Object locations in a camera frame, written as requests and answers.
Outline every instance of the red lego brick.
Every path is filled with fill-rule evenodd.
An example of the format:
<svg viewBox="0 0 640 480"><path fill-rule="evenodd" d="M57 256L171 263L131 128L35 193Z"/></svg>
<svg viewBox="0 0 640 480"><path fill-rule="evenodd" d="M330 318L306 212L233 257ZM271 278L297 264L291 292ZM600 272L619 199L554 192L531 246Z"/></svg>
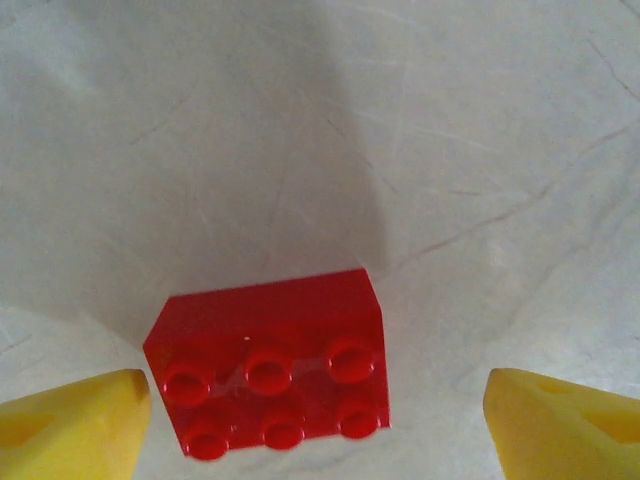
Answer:
<svg viewBox="0 0 640 480"><path fill-rule="evenodd" d="M199 460L390 426L382 314L362 269L172 297L144 352Z"/></svg>

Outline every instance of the yellow plastic piece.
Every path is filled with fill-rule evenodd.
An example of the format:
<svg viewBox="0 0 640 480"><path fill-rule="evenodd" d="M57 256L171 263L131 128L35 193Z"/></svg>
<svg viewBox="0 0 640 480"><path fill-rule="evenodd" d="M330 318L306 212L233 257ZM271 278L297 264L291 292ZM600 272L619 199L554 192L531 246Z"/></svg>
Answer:
<svg viewBox="0 0 640 480"><path fill-rule="evenodd" d="M150 417L141 370L0 404L0 478L130 480Z"/></svg>
<svg viewBox="0 0 640 480"><path fill-rule="evenodd" d="M640 479L640 400L496 369L484 413L507 480Z"/></svg>

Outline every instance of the lego stud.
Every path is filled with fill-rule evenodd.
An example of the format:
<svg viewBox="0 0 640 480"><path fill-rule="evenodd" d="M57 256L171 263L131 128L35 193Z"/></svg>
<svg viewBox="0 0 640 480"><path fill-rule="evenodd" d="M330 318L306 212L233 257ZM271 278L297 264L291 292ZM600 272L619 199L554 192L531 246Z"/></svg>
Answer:
<svg viewBox="0 0 640 480"><path fill-rule="evenodd" d="M273 450L290 450L304 440L302 419L288 412L270 414L262 428L264 444Z"/></svg>
<svg viewBox="0 0 640 480"><path fill-rule="evenodd" d="M338 383L358 383L373 373L373 352L359 339L340 337L327 349L327 370Z"/></svg>
<svg viewBox="0 0 640 480"><path fill-rule="evenodd" d="M244 378L262 395L278 395L291 384L291 357L274 349L254 350L244 365Z"/></svg>
<svg viewBox="0 0 640 480"><path fill-rule="evenodd" d="M351 440L361 440L380 428L377 408L362 399L347 399L338 410L338 430Z"/></svg>
<svg viewBox="0 0 640 480"><path fill-rule="evenodd" d="M184 452L196 460L217 460L229 451L231 430L212 415L197 416L184 436Z"/></svg>
<svg viewBox="0 0 640 480"><path fill-rule="evenodd" d="M174 359L164 374L163 397L175 405L195 407L209 396L214 376L200 360Z"/></svg>

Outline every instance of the white surface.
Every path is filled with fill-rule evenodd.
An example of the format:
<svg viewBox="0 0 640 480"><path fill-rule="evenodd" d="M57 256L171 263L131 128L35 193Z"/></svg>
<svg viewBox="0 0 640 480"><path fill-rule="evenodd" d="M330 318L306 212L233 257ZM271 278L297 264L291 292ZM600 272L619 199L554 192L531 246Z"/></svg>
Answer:
<svg viewBox="0 0 640 480"><path fill-rule="evenodd" d="M169 294L366 266L394 429L137 479L501 478L492 367L640 396L639 0L3 0L0 400Z"/></svg>

